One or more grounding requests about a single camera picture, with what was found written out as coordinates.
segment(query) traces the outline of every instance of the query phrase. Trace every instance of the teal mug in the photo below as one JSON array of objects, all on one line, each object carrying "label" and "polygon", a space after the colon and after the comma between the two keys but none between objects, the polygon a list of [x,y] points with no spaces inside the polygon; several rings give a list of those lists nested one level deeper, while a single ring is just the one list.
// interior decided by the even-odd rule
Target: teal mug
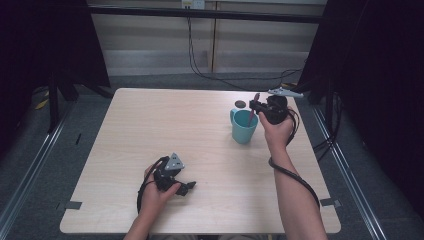
[{"label": "teal mug", "polygon": [[232,109],[230,112],[231,124],[233,125],[232,136],[239,144],[246,144],[252,139],[256,126],[258,125],[258,116],[253,114],[249,126],[250,111]]}]

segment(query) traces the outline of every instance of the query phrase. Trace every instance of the wooden table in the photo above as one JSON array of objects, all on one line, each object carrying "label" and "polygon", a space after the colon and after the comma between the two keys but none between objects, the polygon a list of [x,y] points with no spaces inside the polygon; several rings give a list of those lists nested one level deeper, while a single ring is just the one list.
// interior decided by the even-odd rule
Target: wooden table
[{"label": "wooden table", "polygon": [[[266,102],[268,93],[259,101]],[[125,233],[137,216],[144,170],[177,153],[186,168],[176,179],[197,184],[174,196],[152,234],[283,233],[273,169],[259,123],[252,140],[231,137],[230,110],[252,92],[119,89],[109,107],[60,229],[64,233]],[[292,98],[289,105],[298,112]],[[288,147],[299,174],[319,199],[329,193],[303,123]],[[321,207],[328,233],[340,231],[333,206]]]}]

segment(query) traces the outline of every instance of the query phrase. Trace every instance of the human hand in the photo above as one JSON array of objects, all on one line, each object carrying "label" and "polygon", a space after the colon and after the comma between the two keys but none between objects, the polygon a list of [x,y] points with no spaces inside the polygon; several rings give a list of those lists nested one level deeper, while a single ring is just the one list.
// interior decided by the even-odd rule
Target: human hand
[{"label": "human hand", "polygon": [[[152,167],[153,165],[151,165],[144,171],[144,177],[146,177],[147,173]],[[165,208],[165,205],[168,200],[171,199],[171,197],[174,196],[175,193],[178,191],[181,186],[181,183],[176,183],[172,185],[166,192],[162,192],[156,186],[153,173],[150,174],[146,183],[147,185],[144,189],[143,197],[141,199],[140,214],[142,212],[146,214],[146,211],[148,211],[149,215],[156,218]]]},{"label": "human hand", "polygon": [[290,134],[293,132],[293,119],[287,116],[284,121],[277,125],[268,122],[263,112],[259,112],[259,120],[265,130],[265,139],[270,150],[272,148],[284,148],[287,146]]}]

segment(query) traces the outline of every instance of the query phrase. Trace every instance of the metal rail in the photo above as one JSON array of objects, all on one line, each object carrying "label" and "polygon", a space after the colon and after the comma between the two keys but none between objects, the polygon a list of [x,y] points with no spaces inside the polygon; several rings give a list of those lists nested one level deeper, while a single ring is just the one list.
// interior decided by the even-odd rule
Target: metal rail
[{"label": "metal rail", "polygon": [[[314,114],[321,128],[321,131],[324,134],[324,137],[328,138],[330,135],[326,128],[323,113],[320,109],[314,108]],[[378,220],[377,216],[374,213],[374,210],[372,209],[370,203],[362,192],[358,181],[356,181],[355,175],[350,169],[342,150],[336,142],[333,143],[331,151],[333,153],[337,165],[339,166],[340,172],[342,173],[347,187],[349,188],[349,191],[352,194],[353,200],[355,201],[359,212],[361,213],[362,218],[364,219],[365,225],[371,233],[372,238],[376,240],[387,239],[386,235],[384,234],[384,230],[380,224],[380,221]]]},{"label": "metal rail", "polygon": [[198,9],[178,9],[178,8],[142,8],[124,7],[113,5],[36,5],[39,9],[46,11],[66,11],[75,13],[111,14],[111,15],[131,15],[131,16],[158,16],[158,17],[190,17],[209,19],[232,19],[251,20],[268,22],[292,22],[292,23],[319,23],[321,16],[311,15],[287,15],[254,12],[235,12],[220,10],[198,10]]},{"label": "metal rail", "polygon": [[12,225],[19,214],[22,206],[27,199],[31,188],[34,185],[34,182],[39,175],[41,169],[43,168],[44,163],[46,162],[47,157],[49,156],[50,151],[56,143],[65,123],[65,120],[70,115],[70,112],[74,108],[75,103],[69,102],[64,110],[64,115],[59,121],[57,127],[47,135],[44,140],[43,145],[32,161],[31,166],[26,172],[24,178],[19,184],[18,188],[13,193],[11,199],[4,208],[4,211],[0,215],[0,240],[6,239],[9,230],[12,228]]}]

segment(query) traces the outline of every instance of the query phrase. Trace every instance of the wall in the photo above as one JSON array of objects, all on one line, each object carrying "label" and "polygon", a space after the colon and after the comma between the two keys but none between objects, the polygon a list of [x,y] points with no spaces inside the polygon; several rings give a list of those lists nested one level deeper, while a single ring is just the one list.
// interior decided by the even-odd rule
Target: wall
[{"label": "wall", "polygon": [[[89,0],[90,4],[181,8],[181,1]],[[207,1],[206,9],[318,15],[322,0]],[[109,75],[192,72],[187,19],[93,14]],[[303,66],[317,24],[191,19],[201,72],[279,72]]]}]

